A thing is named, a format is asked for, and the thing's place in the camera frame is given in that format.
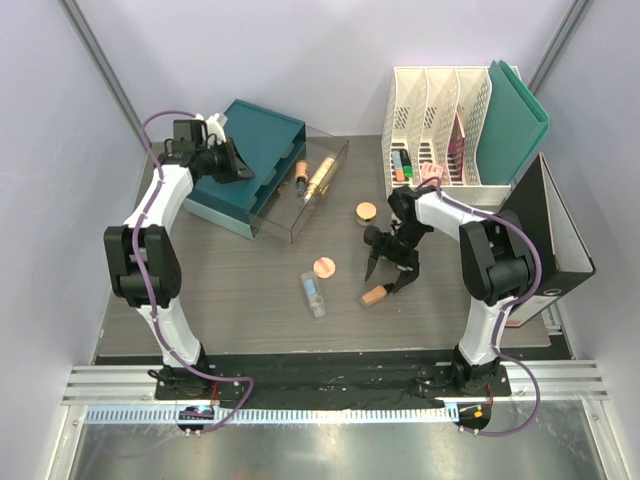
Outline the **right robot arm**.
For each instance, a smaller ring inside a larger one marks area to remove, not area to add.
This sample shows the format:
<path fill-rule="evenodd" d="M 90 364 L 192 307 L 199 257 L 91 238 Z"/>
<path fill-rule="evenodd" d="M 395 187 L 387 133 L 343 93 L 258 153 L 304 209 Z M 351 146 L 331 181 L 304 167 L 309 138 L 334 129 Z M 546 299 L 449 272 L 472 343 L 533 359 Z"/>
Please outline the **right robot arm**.
<path fill-rule="evenodd" d="M 390 285 L 397 293 L 419 276 L 417 247 L 425 234 L 438 230 L 457 241 L 471 303 L 453 351 L 451 382 L 460 393 L 475 394 L 498 373 L 507 317 L 541 282 L 540 255 L 516 214 L 463 204 L 432 180 L 393 189 L 388 204 L 395 216 L 390 231 L 368 226 L 363 234 L 370 248 L 366 272 L 372 274 L 379 259 L 391 262 L 400 272 Z"/>

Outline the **small beige concealer tube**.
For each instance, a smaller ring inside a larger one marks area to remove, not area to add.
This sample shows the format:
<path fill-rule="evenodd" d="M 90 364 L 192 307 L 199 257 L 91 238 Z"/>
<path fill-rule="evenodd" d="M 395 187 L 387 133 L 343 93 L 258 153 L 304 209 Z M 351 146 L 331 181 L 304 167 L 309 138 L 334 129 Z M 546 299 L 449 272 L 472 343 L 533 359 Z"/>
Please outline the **small beige concealer tube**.
<path fill-rule="evenodd" d="M 309 179 L 308 164 L 305 160 L 299 160 L 295 165 L 295 186 L 296 195 L 298 198 L 302 198 L 307 189 L 307 182 Z"/>

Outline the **peach foundation bottle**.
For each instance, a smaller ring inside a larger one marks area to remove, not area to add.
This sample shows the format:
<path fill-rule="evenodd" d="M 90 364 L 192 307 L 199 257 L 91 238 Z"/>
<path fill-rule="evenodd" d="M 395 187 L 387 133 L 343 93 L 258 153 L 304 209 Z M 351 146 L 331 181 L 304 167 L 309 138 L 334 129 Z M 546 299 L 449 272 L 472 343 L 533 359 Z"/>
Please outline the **peach foundation bottle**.
<path fill-rule="evenodd" d="M 361 296 L 360 304 L 364 308 L 376 305 L 377 303 L 385 300 L 394 291 L 394 288 L 394 283 L 378 285 Z"/>

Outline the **clear blue label bottle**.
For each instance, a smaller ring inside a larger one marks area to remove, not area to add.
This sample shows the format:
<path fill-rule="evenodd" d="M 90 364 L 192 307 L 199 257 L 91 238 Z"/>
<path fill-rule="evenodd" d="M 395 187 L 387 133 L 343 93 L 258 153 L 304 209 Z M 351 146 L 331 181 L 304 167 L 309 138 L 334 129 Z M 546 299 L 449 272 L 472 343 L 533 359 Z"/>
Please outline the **clear blue label bottle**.
<path fill-rule="evenodd" d="M 317 275 L 313 271 L 308 271 L 303 273 L 300 276 L 300 279 L 308 306 L 313 316 L 316 319 L 325 317 L 325 304 L 320 292 Z"/>

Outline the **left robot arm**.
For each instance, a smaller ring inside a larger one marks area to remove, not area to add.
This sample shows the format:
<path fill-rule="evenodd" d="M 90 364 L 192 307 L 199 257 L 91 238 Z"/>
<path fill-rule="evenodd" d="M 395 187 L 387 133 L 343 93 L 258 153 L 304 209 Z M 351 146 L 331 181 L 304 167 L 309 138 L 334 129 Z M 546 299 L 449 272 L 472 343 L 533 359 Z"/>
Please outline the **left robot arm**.
<path fill-rule="evenodd" d="M 224 114 L 171 114 L 173 134 L 163 152 L 153 150 L 148 136 L 141 137 L 153 164 L 150 185 L 122 224 L 106 228 L 103 242 L 114 295 L 137 311 L 160 346 L 163 367 L 157 381 L 200 399 L 217 378 L 180 303 L 182 271 L 170 231 L 199 180 L 228 184 L 250 180 L 254 173 L 226 133 Z"/>

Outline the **cream gold pump bottle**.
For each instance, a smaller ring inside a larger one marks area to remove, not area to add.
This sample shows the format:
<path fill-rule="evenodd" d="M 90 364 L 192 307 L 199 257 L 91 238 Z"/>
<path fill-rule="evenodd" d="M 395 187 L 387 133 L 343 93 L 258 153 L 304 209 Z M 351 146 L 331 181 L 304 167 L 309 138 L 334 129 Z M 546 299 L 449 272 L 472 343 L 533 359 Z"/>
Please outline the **cream gold pump bottle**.
<path fill-rule="evenodd" d="M 311 198 L 315 195 L 319 189 L 322 181 L 329 175 L 336 159 L 334 157 L 326 157 L 314 172 L 311 178 L 307 182 L 307 189 L 302 198 L 299 198 L 302 205 L 306 205 L 310 202 Z"/>

